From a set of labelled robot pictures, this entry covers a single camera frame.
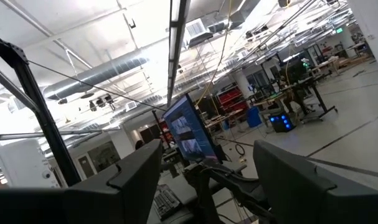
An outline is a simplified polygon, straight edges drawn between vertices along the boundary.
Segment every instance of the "concrete floor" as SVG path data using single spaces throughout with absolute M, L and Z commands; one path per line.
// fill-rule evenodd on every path
M 263 139 L 294 154 L 362 169 L 354 172 L 347 169 L 317 164 L 348 179 L 378 190 L 378 64 L 371 61 L 360 64 L 342 73 L 341 76 L 327 78 L 318 85 L 318 90 L 327 107 L 335 105 L 339 113 L 332 111 L 323 117 L 323 122 L 301 123 L 289 133 L 265 133 L 265 127 L 249 128 L 246 123 L 227 131 L 231 140 L 253 144 Z M 316 97 L 307 102 L 317 102 Z M 234 143 L 222 142 L 225 153 L 238 161 Z M 252 159 L 252 148 L 244 146 L 247 168 L 245 177 L 257 177 Z M 227 189 L 214 195 L 215 204 L 220 204 L 232 196 Z M 235 222 L 246 219 L 236 210 L 233 201 L 219 207 L 218 212 Z

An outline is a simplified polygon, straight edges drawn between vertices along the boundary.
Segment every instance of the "door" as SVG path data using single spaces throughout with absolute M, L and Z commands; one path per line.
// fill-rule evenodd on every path
M 92 169 L 92 167 L 89 163 L 88 156 L 83 156 L 83 157 L 79 158 L 78 162 L 81 165 L 83 173 L 85 174 L 85 176 L 87 176 L 87 178 L 95 175 L 95 173 L 94 173 L 94 171 L 93 171 L 93 169 Z

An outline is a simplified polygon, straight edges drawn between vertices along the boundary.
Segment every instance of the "blue container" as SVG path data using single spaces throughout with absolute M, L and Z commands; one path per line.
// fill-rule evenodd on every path
M 254 128 L 259 124 L 262 124 L 262 121 L 258 115 L 259 110 L 257 107 L 253 107 L 247 111 L 247 123 L 250 128 Z

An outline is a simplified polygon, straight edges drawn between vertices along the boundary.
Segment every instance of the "monitor screen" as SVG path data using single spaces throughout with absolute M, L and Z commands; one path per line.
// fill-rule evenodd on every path
M 163 118 L 171 131 L 183 158 L 189 161 L 215 159 L 213 143 L 188 95 L 178 100 Z

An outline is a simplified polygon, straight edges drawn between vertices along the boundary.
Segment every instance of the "keyboard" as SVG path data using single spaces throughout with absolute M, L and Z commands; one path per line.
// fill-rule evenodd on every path
M 174 215 L 182 207 L 182 203 L 177 199 L 167 185 L 160 187 L 153 200 L 153 206 L 161 221 Z

